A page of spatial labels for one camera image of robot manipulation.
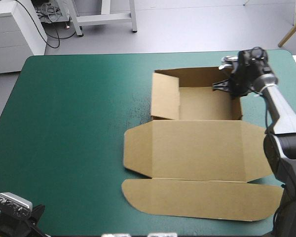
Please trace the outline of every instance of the cardboard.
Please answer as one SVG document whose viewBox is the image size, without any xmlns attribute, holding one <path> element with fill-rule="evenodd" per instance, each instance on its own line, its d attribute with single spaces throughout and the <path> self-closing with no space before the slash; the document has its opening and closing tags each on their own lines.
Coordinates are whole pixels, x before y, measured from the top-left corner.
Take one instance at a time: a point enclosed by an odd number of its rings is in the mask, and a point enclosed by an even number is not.
<svg viewBox="0 0 296 237">
<path fill-rule="evenodd" d="M 124 166 L 151 178 L 249 182 L 272 174 L 264 137 L 238 120 L 154 120 L 126 131 Z"/>
<path fill-rule="evenodd" d="M 125 180 L 122 190 L 145 213 L 239 221 L 274 214 L 282 195 L 276 186 L 154 178 Z"/>
<path fill-rule="evenodd" d="M 275 212 L 282 188 L 247 183 L 272 174 L 264 128 L 241 121 L 240 98 L 212 91 L 224 79 L 216 67 L 153 73 L 153 121 L 127 130 L 124 140 L 124 166 L 151 178 L 122 184 L 136 209 L 242 221 Z"/>
<path fill-rule="evenodd" d="M 240 98 L 212 90 L 214 82 L 224 79 L 217 67 L 156 70 L 152 74 L 152 119 L 241 119 Z"/>
</svg>

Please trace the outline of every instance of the drawer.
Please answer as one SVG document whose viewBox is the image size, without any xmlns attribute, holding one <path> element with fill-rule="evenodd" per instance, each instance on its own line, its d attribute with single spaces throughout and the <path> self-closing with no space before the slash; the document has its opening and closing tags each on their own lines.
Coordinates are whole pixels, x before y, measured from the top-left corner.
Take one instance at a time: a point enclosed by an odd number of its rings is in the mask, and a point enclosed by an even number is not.
<svg viewBox="0 0 296 237">
<path fill-rule="evenodd" d="M 19 31 L 19 26 L 13 16 L 0 17 L 0 32 Z"/>
<path fill-rule="evenodd" d="M 0 48 L 27 45 L 27 42 L 20 31 L 0 33 Z"/>
<path fill-rule="evenodd" d="M 0 48 L 0 73 L 21 71 L 25 60 L 32 55 L 27 45 Z"/>
</svg>

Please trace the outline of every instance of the floor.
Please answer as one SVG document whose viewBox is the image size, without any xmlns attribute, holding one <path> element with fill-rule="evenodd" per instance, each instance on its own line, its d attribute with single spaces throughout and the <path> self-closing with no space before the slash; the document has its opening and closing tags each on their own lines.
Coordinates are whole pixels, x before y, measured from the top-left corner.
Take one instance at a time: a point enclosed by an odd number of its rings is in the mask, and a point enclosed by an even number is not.
<svg viewBox="0 0 296 237">
<path fill-rule="evenodd" d="M 99 13 L 100 1 L 75 0 L 80 15 Z M 84 27 L 84 37 L 61 41 L 45 54 L 106 54 L 241 50 L 254 46 L 278 49 L 292 27 L 294 0 L 135 0 L 138 32 L 130 24 Z M 114 13 L 129 10 L 128 0 L 112 0 Z M 64 29 L 70 35 L 74 28 Z M 53 29 L 45 26 L 50 34 Z M 56 40 L 49 40 L 56 45 Z M 296 55 L 296 34 L 285 44 Z M 18 73 L 0 75 L 0 115 Z"/>
</svg>

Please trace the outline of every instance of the table surface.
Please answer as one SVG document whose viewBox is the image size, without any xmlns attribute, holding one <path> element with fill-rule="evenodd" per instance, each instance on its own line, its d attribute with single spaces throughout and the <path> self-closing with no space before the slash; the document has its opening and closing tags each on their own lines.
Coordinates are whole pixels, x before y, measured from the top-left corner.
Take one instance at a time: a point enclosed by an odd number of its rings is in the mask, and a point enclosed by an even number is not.
<svg viewBox="0 0 296 237">
<path fill-rule="evenodd" d="M 155 69 L 218 66 L 237 52 L 34 56 L 0 118 L 0 192 L 45 204 L 39 227 L 51 235 L 177 232 L 261 235 L 272 218 L 236 222 L 149 215 L 131 207 L 121 183 L 123 134 L 149 121 Z M 296 111 L 296 64 L 269 51 L 279 87 Z M 264 126 L 264 102 L 242 98 L 243 120 Z M 255 183 L 278 185 L 273 176 Z"/>
</svg>

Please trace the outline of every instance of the white cabinet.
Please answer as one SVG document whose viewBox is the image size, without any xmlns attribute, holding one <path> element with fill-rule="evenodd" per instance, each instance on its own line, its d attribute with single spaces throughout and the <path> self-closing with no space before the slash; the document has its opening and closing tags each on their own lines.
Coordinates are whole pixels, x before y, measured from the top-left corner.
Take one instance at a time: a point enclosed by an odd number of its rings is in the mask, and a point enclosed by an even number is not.
<svg viewBox="0 0 296 237">
<path fill-rule="evenodd" d="M 19 0 L 33 17 L 41 35 L 47 35 L 30 0 Z M 43 55 L 46 43 L 25 9 L 16 1 L 0 2 L 0 73 L 21 71 L 26 59 Z"/>
</svg>

